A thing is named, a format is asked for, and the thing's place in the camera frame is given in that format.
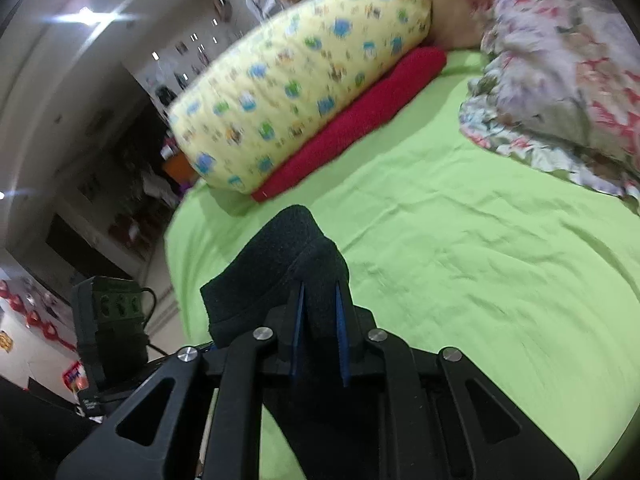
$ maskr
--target ceiling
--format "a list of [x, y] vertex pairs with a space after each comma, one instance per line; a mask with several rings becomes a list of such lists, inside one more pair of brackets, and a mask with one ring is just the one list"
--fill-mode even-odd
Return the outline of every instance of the ceiling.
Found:
[[[121, 60], [185, 0], [23, 0], [0, 38], [0, 246], [38, 221], [148, 96]], [[57, 23], [83, 7], [126, 14], [104, 27]], [[108, 124], [92, 131], [98, 114]]]

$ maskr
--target bright light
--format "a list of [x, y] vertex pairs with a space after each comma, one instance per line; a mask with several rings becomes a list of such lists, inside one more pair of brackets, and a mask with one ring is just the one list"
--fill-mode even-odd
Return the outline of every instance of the bright light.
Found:
[[120, 14], [118, 12], [93, 12], [89, 7], [83, 7], [75, 14], [60, 14], [52, 21], [57, 23], [84, 23], [85, 25], [103, 25], [111, 22], [132, 22], [137, 17], [134, 14]]

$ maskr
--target floor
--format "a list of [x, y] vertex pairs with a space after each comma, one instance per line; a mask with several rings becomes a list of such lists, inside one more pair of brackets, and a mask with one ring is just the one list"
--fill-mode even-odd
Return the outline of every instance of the floor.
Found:
[[[158, 305], [146, 332], [151, 338], [151, 343], [165, 352], [171, 354], [186, 344], [174, 288], [171, 285], [169, 269], [164, 257], [164, 240], [160, 240], [153, 251], [147, 268], [143, 271], [139, 281], [143, 286], [151, 288], [158, 297]], [[145, 300], [150, 307], [150, 298]], [[157, 359], [161, 355], [149, 349], [149, 360]]]

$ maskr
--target floral pillow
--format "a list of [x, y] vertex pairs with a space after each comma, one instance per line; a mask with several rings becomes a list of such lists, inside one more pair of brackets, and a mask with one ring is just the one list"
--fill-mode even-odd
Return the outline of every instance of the floral pillow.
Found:
[[640, 45], [615, 4], [468, 1], [491, 61], [471, 82], [463, 133], [539, 170], [640, 199]]

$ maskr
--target triangular cutout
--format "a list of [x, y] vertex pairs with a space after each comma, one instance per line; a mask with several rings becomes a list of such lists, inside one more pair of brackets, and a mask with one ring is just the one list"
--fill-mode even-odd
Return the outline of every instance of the triangular cutout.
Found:
[[465, 384], [487, 443], [497, 444], [520, 433], [518, 423], [478, 382], [468, 380]]
[[163, 379], [116, 427], [122, 438], [137, 442], [140, 446], [151, 446], [158, 432], [162, 415], [174, 389], [175, 380]]

